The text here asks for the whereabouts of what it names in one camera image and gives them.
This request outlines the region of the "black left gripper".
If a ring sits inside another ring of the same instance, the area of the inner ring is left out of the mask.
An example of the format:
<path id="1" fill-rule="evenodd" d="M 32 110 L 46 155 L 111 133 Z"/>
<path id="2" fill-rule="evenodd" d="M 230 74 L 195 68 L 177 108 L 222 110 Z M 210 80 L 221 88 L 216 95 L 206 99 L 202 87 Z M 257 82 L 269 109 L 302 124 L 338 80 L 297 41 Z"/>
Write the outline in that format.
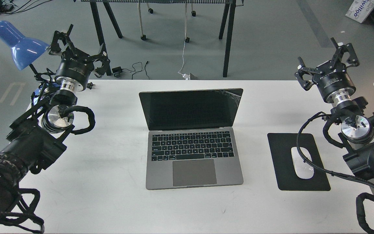
<path id="1" fill-rule="evenodd" d="M 105 43 L 100 45 L 97 55 L 88 56 L 84 53 L 82 59 L 79 59 L 77 49 L 69 37 L 73 26 L 71 24 L 67 32 L 54 32 L 49 47 L 49 55 L 61 57 L 61 63 L 55 76 L 56 83 L 60 85 L 64 82 L 71 82 L 74 91 L 79 92 L 86 89 L 91 72 L 94 72 L 97 78 L 101 78 L 105 73 L 110 72 L 110 59 Z M 66 46 L 64 51 L 61 50 L 59 41 L 62 41 L 63 45 Z M 95 62 L 100 62 L 101 66 L 94 68 Z"/>

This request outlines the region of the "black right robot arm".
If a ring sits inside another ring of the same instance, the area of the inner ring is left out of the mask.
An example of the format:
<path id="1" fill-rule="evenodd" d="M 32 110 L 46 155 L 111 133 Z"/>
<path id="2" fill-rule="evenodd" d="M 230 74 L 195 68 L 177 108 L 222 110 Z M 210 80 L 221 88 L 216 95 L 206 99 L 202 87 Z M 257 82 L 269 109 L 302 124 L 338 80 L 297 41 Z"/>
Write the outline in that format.
<path id="1" fill-rule="evenodd" d="M 351 43 L 337 43 L 331 38 L 336 51 L 332 59 L 309 68 L 299 57 L 299 67 L 295 72 L 295 78 L 304 90 L 309 90 L 316 85 L 322 99 L 333 105 L 330 114 L 318 112 L 301 126 L 296 137 L 297 152 L 313 168 L 346 179 L 352 182 L 368 185 L 374 189 L 374 112 L 371 117 L 365 117 L 364 110 L 368 104 L 364 97 L 352 99 L 355 86 L 347 74 L 347 69 L 359 65 L 358 57 Z M 325 120 L 323 127 L 324 138 L 338 148 L 345 148 L 347 154 L 344 161 L 352 171 L 352 175 L 324 169 L 309 160 L 300 148 L 300 135 L 306 126 L 316 118 Z M 356 215 L 359 226 L 368 234 L 374 234 L 366 221 L 366 213 L 363 202 L 374 202 L 374 195 L 361 193 L 356 197 Z"/>

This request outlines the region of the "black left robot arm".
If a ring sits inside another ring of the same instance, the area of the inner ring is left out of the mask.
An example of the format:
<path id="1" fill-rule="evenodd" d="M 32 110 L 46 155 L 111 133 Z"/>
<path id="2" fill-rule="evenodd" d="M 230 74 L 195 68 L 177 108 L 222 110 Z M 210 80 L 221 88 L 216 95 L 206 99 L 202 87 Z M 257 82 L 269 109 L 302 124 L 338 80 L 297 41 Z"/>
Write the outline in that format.
<path id="1" fill-rule="evenodd" d="M 68 31 L 55 31 L 51 44 L 24 36 L 8 21 L 0 21 L 0 39 L 12 49 L 16 67 L 30 67 L 40 83 L 31 95 L 30 108 L 11 125 L 0 151 L 0 225 L 43 234 L 44 221 L 35 215 L 40 192 L 20 188 L 28 172 L 47 169 L 67 147 L 69 134 L 80 135 L 95 127 L 93 111 L 77 105 L 76 92 L 91 88 L 89 76 L 100 77 L 110 60 L 104 44 L 97 55 L 77 49 Z"/>

